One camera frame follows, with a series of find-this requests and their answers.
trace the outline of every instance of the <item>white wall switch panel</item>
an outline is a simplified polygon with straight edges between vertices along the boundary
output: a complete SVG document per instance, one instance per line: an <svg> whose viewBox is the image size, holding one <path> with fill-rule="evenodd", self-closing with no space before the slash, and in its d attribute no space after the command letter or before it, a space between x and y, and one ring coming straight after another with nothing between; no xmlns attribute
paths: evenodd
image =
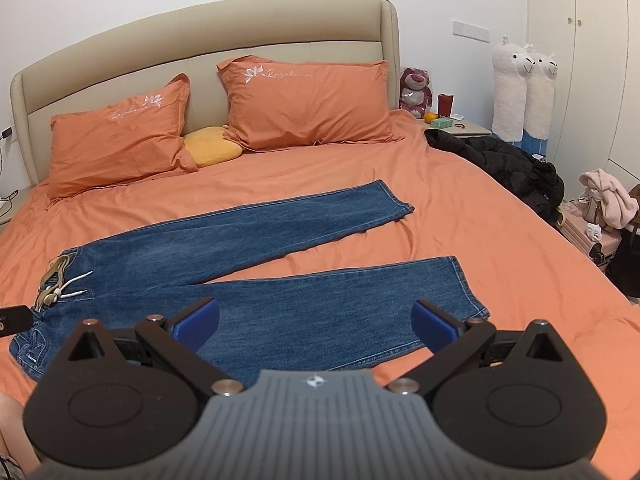
<svg viewBox="0 0 640 480"><path fill-rule="evenodd" d="M488 28L476 27L463 22L453 22L452 32L454 36L464 36L474 40L491 43L491 33Z"/></svg>

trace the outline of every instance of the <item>black coat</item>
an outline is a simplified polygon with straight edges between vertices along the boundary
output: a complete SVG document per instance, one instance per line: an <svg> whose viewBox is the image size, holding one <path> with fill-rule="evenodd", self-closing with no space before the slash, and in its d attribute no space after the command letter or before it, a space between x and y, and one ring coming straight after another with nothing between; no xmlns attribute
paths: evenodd
<svg viewBox="0 0 640 480"><path fill-rule="evenodd" d="M520 148L495 137L461 139L442 130L424 133L430 146L466 158L553 225L564 197L564 182L550 162L540 162Z"/></svg>

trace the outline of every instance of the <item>headboard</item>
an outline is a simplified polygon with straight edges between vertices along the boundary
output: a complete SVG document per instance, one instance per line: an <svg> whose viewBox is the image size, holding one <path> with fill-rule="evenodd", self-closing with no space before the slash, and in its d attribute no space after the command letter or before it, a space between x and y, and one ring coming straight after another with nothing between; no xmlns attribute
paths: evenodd
<svg viewBox="0 0 640 480"><path fill-rule="evenodd" d="M226 0L112 28L17 73L11 104L32 184L49 173L50 118L92 110L191 79L184 132L226 123L216 64L243 54L300 62L389 62L388 98L398 108L398 17L387 0Z"/></svg>

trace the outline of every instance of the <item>green box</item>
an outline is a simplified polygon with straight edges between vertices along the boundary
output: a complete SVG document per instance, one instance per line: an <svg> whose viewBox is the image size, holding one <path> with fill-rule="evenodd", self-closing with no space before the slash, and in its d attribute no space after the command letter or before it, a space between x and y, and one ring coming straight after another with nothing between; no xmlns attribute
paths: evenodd
<svg viewBox="0 0 640 480"><path fill-rule="evenodd" d="M443 130L444 128L453 126L453 119L449 119L448 117L439 117L431 121L429 124L432 128Z"/></svg>

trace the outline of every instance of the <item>metal screw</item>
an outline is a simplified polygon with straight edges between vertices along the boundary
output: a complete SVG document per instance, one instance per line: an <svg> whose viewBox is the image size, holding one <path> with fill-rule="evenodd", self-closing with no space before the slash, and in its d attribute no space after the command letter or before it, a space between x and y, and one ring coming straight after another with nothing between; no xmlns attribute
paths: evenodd
<svg viewBox="0 0 640 480"><path fill-rule="evenodd" d="M244 390L244 386L242 386L240 381L236 381L235 379L220 379L211 385L211 389L215 394L228 397L239 394Z"/></svg>
<svg viewBox="0 0 640 480"><path fill-rule="evenodd" d="M409 377L400 377L391 381L387 389L395 394L408 395L417 392L420 389L420 384Z"/></svg>

